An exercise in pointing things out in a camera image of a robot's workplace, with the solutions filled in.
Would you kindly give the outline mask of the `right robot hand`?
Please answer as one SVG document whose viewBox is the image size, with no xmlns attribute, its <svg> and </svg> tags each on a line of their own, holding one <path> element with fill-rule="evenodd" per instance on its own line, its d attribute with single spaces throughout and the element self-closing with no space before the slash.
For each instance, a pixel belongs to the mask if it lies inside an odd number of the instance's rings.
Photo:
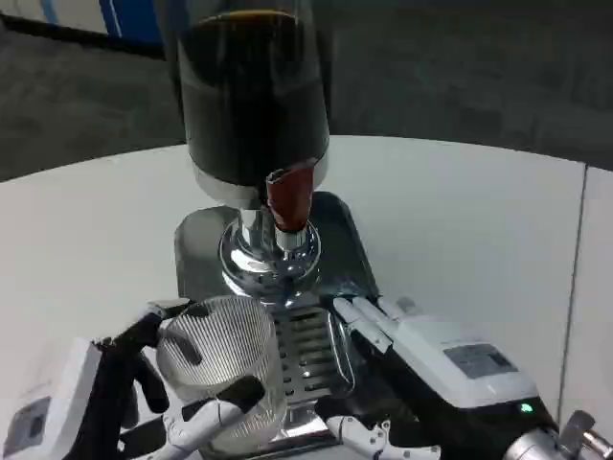
<svg viewBox="0 0 613 460">
<path fill-rule="evenodd" d="M 557 459 L 558 427 L 535 383 L 494 345 L 457 324 L 378 298 L 326 301 L 346 327 L 378 401 L 367 412 L 328 396 L 315 412 L 346 448 L 367 459 Z"/>
</svg>

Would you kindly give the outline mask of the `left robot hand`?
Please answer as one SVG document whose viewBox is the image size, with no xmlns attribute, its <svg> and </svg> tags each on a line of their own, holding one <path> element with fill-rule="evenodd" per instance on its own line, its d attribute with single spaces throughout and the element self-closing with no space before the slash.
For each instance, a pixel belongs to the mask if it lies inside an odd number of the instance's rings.
<svg viewBox="0 0 613 460">
<path fill-rule="evenodd" d="M 246 376 L 211 398 L 170 410 L 144 356 L 161 325 L 195 302 L 153 301 L 114 337 L 48 347 L 8 426 L 4 459 L 187 459 L 242 420 L 265 394 Z"/>
</svg>

